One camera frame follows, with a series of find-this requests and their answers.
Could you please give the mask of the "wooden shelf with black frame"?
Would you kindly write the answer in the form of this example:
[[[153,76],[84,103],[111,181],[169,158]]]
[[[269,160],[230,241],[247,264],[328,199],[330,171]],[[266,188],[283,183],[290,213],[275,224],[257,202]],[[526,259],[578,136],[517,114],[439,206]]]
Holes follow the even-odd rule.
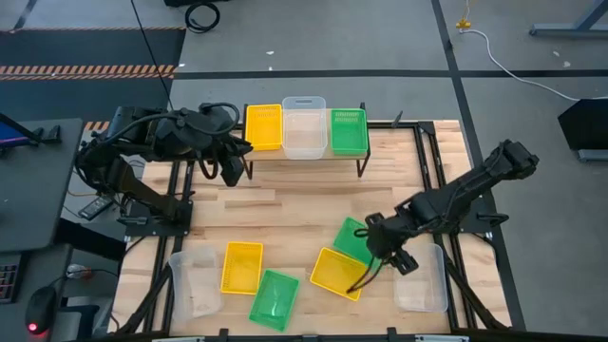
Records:
[[[246,128],[246,109],[247,106],[244,107],[244,118],[243,118],[243,137],[245,138],[245,128]],[[366,105],[361,103],[358,107],[366,111]],[[369,134],[369,125],[367,121],[368,127],[368,138],[369,138],[369,148],[366,153],[360,155],[335,155],[332,151],[331,147],[331,111],[335,108],[327,108],[327,132],[328,132],[328,144],[325,150],[323,157],[319,160],[289,160],[286,158],[285,153],[283,151],[282,146],[278,150],[267,150],[267,151],[253,151],[249,153],[246,157],[246,175],[249,179],[253,177],[254,171],[254,163],[255,162],[269,162],[269,161],[322,161],[322,160],[352,160],[356,165],[356,173],[358,177],[362,177],[365,173],[366,167],[368,165],[368,161],[371,157],[371,143],[370,143],[370,134]]]

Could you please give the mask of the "yellow slotted plastic basket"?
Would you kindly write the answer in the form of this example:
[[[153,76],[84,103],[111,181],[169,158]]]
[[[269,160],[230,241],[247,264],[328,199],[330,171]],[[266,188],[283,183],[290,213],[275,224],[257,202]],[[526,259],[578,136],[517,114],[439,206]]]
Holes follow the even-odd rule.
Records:
[[[255,295],[260,281],[263,244],[230,241],[227,243],[220,291],[233,295]]]
[[[323,247],[313,267],[310,281],[331,293],[357,301],[362,290],[348,293],[348,289],[361,278],[367,269],[368,266],[363,262]]]
[[[280,104],[248,105],[245,140],[255,151],[278,150],[283,142],[282,119]]]

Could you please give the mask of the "small silver device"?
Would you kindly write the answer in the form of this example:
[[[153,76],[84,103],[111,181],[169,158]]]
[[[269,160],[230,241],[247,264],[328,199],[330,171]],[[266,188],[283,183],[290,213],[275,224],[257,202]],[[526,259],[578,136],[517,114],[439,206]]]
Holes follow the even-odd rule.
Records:
[[[66,268],[66,278],[68,279],[89,279],[91,277],[91,269],[84,265],[72,263]]]

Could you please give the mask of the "black computer mouse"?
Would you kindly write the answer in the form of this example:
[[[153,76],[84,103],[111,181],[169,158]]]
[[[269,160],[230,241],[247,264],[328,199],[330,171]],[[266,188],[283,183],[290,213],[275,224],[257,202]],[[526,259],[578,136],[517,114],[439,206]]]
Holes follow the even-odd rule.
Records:
[[[56,291],[50,285],[39,288],[31,295],[25,314],[25,324],[29,334],[40,335],[51,327],[56,302]]]

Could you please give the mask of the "monitor with blue screen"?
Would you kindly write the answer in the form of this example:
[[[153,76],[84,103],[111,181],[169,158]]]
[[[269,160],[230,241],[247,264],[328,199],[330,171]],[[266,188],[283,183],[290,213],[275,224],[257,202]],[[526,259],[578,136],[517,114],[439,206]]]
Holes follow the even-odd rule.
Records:
[[[0,148],[37,145],[38,136],[0,112]]]

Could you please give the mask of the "black remote controller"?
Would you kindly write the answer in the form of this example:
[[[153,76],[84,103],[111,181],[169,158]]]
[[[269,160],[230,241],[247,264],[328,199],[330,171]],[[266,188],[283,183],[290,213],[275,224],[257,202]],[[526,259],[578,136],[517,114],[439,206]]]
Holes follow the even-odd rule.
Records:
[[[108,209],[113,204],[113,199],[109,196],[101,196],[90,202],[88,205],[78,211],[77,215],[81,219],[92,221],[98,217],[103,211]]]

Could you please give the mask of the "grey metal stand base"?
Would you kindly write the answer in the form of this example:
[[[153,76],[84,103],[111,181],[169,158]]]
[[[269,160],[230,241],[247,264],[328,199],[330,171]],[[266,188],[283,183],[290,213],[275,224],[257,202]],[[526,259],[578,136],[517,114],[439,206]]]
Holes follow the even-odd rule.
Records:
[[[608,12],[608,0],[595,0],[577,21],[571,24],[534,24],[530,36],[559,36],[566,38],[608,38],[608,25],[597,25]]]

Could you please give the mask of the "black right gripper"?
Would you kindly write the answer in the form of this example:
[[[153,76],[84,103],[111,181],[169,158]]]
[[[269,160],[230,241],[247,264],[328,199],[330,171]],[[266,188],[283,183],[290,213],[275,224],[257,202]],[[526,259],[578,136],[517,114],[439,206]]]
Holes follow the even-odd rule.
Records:
[[[388,263],[387,258],[399,250],[409,238],[408,222],[400,217],[367,216],[368,225],[367,248],[374,256],[367,270],[347,290],[353,293],[373,282],[383,267]]]

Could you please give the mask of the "black box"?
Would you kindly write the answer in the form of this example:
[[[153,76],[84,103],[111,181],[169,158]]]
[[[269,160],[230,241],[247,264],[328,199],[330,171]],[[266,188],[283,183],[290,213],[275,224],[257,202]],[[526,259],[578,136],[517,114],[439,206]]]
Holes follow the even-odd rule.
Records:
[[[580,100],[558,121],[571,150],[608,150],[608,99]]]

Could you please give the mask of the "clear plastic bin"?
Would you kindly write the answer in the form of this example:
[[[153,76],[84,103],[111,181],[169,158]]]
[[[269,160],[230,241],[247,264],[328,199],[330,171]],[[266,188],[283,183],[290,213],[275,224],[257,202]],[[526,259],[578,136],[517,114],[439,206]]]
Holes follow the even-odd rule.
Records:
[[[393,270],[393,297],[402,311],[444,313],[447,310],[447,282],[442,249],[434,243],[407,248],[417,270],[401,275]]]
[[[218,254],[208,245],[169,258],[174,290],[173,319],[184,324],[222,308]]]
[[[328,144],[326,101],[319,96],[282,101],[282,148],[289,160],[319,160]]]

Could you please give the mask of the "black keyboard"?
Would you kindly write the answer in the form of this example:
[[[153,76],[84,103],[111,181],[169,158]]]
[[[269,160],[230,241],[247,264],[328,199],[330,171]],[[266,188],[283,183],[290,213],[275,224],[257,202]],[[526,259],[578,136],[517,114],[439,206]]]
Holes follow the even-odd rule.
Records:
[[[0,265],[0,304],[9,304],[15,301],[19,290],[19,265]]]

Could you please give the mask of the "hazard-striped black floor mat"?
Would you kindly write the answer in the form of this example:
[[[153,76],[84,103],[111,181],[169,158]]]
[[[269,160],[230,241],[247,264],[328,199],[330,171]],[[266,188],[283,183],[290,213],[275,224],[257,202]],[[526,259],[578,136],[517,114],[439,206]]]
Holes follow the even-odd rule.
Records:
[[[0,31],[0,112],[99,125],[120,106],[164,108],[184,38],[177,27]]]

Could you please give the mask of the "green slotted plastic basket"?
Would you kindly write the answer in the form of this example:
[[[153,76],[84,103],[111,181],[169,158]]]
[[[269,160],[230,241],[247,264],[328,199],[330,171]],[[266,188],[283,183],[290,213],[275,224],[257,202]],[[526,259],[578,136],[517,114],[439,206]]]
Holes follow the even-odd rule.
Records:
[[[265,270],[249,320],[283,333],[289,325],[298,290],[298,278],[275,270]]]
[[[336,108],[331,111],[331,147],[335,155],[360,155],[369,148],[366,111]]]
[[[367,238],[357,237],[355,232],[358,229],[366,230],[367,226],[354,218],[345,218],[333,241],[333,248],[336,251],[369,266],[372,255],[366,245]]]

